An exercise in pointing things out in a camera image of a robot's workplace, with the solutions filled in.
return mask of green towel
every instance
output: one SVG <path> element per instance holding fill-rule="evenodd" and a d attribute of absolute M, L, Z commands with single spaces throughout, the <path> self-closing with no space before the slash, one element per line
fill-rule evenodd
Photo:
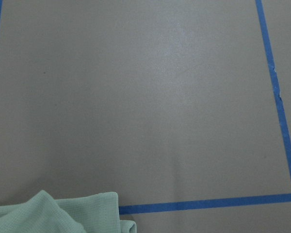
<path fill-rule="evenodd" d="M 136 233 L 134 221 L 120 220 L 118 195 L 54 200 L 40 191 L 28 202 L 0 206 L 0 233 Z"/>

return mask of light green cloth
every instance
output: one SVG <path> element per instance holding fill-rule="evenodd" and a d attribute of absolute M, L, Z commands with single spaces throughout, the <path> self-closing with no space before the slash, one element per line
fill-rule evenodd
<path fill-rule="evenodd" d="M 120 220 L 118 195 L 54 200 L 40 191 L 28 202 L 0 206 L 0 233 L 136 233 L 134 221 Z"/>

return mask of gray surface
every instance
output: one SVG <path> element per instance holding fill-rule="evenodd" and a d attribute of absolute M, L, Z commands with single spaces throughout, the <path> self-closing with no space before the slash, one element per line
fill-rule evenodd
<path fill-rule="evenodd" d="M 266 0 L 264 5 L 291 135 L 291 0 Z"/>
<path fill-rule="evenodd" d="M 121 216 L 138 233 L 291 233 L 291 203 Z"/>

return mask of cloth fold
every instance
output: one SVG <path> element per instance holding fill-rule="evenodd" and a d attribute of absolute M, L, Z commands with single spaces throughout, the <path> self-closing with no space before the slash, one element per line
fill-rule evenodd
<path fill-rule="evenodd" d="M 42 190 L 26 203 L 0 206 L 0 233 L 33 232 L 136 233 L 137 227 L 119 219 L 115 192 L 54 200 Z"/>

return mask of towel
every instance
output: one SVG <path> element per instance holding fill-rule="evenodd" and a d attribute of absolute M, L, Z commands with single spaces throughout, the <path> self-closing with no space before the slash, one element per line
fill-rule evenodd
<path fill-rule="evenodd" d="M 120 220 L 118 195 L 54 200 L 44 190 L 23 204 L 0 206 L 0 233 L 137 233 Z"/>

